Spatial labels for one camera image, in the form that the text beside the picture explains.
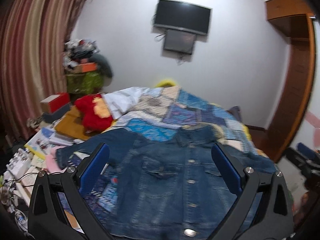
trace red box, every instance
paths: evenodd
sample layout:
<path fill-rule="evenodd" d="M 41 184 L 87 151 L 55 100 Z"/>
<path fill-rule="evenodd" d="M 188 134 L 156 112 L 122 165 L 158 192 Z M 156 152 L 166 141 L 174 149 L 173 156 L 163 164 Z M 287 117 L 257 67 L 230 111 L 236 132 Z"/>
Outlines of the red box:
<path fill-rule="evenodd" d="M 52 114 L 69 102 L 70 96 L 68 93 L 57 93 L 42 100 L 40 106 L 43 112 Z"/>

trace blue garment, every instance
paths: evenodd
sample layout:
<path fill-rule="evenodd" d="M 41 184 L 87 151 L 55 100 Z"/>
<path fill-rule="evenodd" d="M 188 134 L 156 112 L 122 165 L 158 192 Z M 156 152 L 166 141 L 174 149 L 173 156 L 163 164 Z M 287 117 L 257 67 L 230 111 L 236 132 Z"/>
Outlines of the blue garment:
<path fill-rule="evenodd" d="M 216 138 L 211 126 L 179 129 L 165 142 L 150 141 L 123 128 L 111 130 L 82 144 L 58 149 L 60 166 L 65 166 L 74 151 L 90 153 L 99 142 L 110 147 L 109 166 L 85 200 L 113 235 L 188 239 L 183 231 L 189 228 L 197 232 L 194 239 L 205 239 L 236 199 L 212 161 L 211 147 Z M 244 154 L 230 146 L 225 149 L 245 167 L 275 171 L 267 158 Z M 116 187 L 111 181 L 115 178 Z M 249 227 L 259 200 L 256 197 L 242 229 Z"/>

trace curtain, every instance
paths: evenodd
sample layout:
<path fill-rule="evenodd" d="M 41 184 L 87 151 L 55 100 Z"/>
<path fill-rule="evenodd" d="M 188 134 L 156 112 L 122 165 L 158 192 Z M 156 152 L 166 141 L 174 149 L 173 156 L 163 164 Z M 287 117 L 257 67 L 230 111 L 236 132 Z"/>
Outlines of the curtain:
<path fill-rule="evenodd" d="M 0 25 L 0 105 L 12 136 L 30 137 L 40 101 L 65 92 L 64 43 L 84 0 L 14 0 Z"/>

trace television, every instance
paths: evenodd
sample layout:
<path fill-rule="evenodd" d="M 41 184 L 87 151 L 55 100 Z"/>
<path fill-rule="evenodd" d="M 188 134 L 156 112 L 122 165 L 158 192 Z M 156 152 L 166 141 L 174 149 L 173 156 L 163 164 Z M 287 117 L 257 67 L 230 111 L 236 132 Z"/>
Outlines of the television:
<path fill-rule="evenodd" d="M 211 9 L 191 3 L 159 0 L 155 27 L 207 35 Z"/>
<path fill-rule="evenodd" d="M 163 49 L 191 55 L 195 40 L 196 34 L 178 30 L 168 30 L 165 35 Z"/>

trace wooden wardrobe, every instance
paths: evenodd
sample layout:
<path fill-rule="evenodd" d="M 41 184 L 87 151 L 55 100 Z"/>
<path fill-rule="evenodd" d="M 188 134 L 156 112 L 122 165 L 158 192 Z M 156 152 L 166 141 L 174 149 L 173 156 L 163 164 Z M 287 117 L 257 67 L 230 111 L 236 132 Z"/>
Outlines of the wooden wardrobe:
<path fill-rule="evenodd" d="M 268 21 L 291 40 L 284 90 L 270 127 L 260 145 L 277 162 L 294 138 L 307 109 L 315 72 L 315 35 L 304 0 L 266 2 Z"/>

